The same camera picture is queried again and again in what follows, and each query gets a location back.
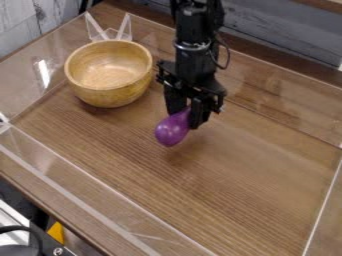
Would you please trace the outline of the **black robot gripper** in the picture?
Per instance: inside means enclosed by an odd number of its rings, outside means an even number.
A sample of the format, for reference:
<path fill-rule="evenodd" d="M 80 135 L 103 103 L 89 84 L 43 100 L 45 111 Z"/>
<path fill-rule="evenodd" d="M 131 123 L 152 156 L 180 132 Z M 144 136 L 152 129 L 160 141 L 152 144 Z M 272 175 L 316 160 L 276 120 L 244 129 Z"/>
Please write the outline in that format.
<path fill-rule="evenodd" d="M 167 113 L 174 115 L 188 109 L 191 100 L 190 128 L 198 129 L 208 121 L 211 112 L 220 112 L 227 95 L 223 85 L 215 78 L 216 69 L 224 70 L 227 64 L 219 64 L 218 41 L 202 44 L 174 42 L 175 61 L 157 62 L 157 82 L 164 86 Z"/>

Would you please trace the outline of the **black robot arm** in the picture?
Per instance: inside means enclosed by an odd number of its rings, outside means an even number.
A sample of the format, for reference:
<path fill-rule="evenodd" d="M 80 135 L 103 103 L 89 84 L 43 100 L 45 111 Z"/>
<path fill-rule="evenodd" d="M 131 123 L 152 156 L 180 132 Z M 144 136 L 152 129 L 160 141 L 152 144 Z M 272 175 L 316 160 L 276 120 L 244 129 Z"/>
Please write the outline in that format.
<path fill-rule="evenodd" d="M 175 60 L 159 60 L 156 81 L 164 87 L 170 115 L 187 111 L 186 123 L 198 129 L 219 114 L 227 90 L 215 78 L 230 64 L 230 48 L 220 38 L 224 23 L 222 0 L 170 0 L 175 22 Z"/>

